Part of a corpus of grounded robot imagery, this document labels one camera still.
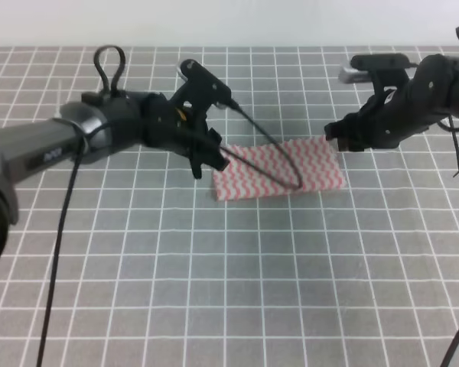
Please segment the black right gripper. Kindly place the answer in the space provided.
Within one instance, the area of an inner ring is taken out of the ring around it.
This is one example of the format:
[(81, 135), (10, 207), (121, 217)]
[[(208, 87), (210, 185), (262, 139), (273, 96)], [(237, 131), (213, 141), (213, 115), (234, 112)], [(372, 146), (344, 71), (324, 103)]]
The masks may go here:
[(414, 134), (440, 121), (440, 112), (427, 106), (412, 87), (373, 96), (358, 111), (324, 126), (327, 141), (338, 139), (340, 151), (395, 149)]

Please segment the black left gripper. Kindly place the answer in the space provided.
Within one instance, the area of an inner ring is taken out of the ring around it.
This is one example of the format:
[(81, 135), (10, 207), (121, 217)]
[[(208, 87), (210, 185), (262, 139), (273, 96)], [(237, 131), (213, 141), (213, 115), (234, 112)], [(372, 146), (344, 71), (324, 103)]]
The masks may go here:
[(221, 153), (214, 131), (208, 128), (207, 112), (150, 93), (141, 102), (141, 114), (143, 143), (189, 158), (195, 180), (202, 177), (202, 159), (216, 171), (224, 171), (230, 163)]

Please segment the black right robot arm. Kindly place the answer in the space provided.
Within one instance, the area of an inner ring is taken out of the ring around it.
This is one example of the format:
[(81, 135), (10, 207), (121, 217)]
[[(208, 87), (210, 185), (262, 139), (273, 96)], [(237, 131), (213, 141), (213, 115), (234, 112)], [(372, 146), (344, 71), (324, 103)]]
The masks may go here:
[(459, 57), (432, 54), (415, 64), (404, 54), (361, 54), (339, 80), (374, 89), (358, 112), (325, 126), (340, 151), (395, 149), (448, 116), (459, 119)]

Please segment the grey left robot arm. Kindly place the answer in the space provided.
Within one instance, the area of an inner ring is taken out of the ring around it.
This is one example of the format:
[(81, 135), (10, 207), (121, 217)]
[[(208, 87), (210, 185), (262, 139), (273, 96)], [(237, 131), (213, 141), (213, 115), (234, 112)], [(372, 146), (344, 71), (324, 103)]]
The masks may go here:
[(18, 222), (15, 185), (78, 154), (91, 164), (141, 144), (187, 158), (195, 178), (204, 165), (223, 171), (229, 161), (220, 152), (222, 138), (205, 121), (209, 107), (187, 108), (160, 93), (84, 93), (56, 118), (0, 128), (0, 257)]

